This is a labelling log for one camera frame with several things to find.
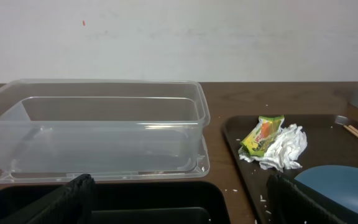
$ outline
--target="blue plate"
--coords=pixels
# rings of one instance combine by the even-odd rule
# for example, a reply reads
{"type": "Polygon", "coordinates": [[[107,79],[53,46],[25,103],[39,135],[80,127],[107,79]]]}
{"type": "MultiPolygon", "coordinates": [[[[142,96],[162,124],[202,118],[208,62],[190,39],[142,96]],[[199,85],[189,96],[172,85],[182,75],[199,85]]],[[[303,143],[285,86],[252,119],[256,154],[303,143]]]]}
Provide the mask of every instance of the blue plate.
{"type": "Polygon", "coordinates": [[[295,180],[358,213],[358,168],[318,166],[303,171],[295,180]]]}

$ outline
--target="dark serving tray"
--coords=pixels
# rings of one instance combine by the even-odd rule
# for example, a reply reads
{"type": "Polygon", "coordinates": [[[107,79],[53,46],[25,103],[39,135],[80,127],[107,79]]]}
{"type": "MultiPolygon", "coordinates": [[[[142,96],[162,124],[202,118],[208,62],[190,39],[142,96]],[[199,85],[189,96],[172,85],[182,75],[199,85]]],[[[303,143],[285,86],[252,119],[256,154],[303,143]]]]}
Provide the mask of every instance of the dark serving tray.
{"type": "MultiPolygon", "coordinates": [[[[60,185],[0,190],[0,219],[60,185]]],[[[230,224],[221,191],[207,182],[97,184],[92,223],[230,224]]]]}
{"type": "MultiPolygon", "coordinates": [[[[235,116],[229,118],[223,125],[223,136],[240,172],[251,205],[253,206],[258,223],[273,223],[271,209],[267,198],[266,183],[270,174],[279,171],[263,170],[259,163],[248,163],[239,160],[239,141],[243,140],[257,125],[258,116],[235,116]]],[[[282,127],[296,123],[303,126],[308,146],[301,154],[298,162],[303,166],[297,170],[284,170],[284,174],[295,178],[300,172],[322,165],[343,165],[358,167],[358,139],[342,125],[353,125],[358,129],[358,122],[337,115],[285,115],[282,127]]]]}

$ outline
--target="wooden table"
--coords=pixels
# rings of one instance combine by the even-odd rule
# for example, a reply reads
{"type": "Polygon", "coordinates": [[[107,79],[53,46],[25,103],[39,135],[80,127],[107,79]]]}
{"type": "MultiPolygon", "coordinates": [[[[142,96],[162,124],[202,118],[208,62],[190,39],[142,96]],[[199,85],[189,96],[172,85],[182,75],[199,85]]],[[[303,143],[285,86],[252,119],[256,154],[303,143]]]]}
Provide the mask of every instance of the wooden table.
{"type": "Polygon", "coordinates": [[[347,104],[357,88],[354,82],[202,83],[202,86],[211,113],[211,123],[204,129],[211,169],[201,180],[223,190],[233,224],[254,223],[254,215],[221,134],[225,120],[247,114],[339,114],[358,121],[358,109],[347,104]]]}

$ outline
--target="transparent storage box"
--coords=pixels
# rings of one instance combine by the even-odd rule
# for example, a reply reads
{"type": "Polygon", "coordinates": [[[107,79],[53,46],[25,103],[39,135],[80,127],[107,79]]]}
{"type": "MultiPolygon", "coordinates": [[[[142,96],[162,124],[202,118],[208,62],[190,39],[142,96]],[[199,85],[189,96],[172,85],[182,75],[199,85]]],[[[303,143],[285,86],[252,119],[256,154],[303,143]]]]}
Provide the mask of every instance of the transparent storage box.
{"type": "Polygon", "coordinates": [[[202,177],[200,84],[18,80],[0,88],[0,183],[202,177]]]}

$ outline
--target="white napkin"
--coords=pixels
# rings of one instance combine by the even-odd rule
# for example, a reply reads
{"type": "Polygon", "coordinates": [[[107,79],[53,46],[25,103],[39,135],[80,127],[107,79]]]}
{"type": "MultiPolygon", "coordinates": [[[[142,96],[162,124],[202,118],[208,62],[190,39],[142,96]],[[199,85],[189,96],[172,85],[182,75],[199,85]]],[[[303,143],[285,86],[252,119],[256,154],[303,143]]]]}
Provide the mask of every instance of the white napkin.
{"type": "Polygon", "coordinates": [[[283,128],[263,157],[251,156],[248,150],[243,150],[242,147],[239,149],[239,157],[247,162],[259,161],[260,168],[264,170],[274,167],[283,172],[283,168],[302,168],[299,163],[295,162],[308,145],[306,134],[301,130],[302,126],[296,126],[296,124],[283,128]]]}

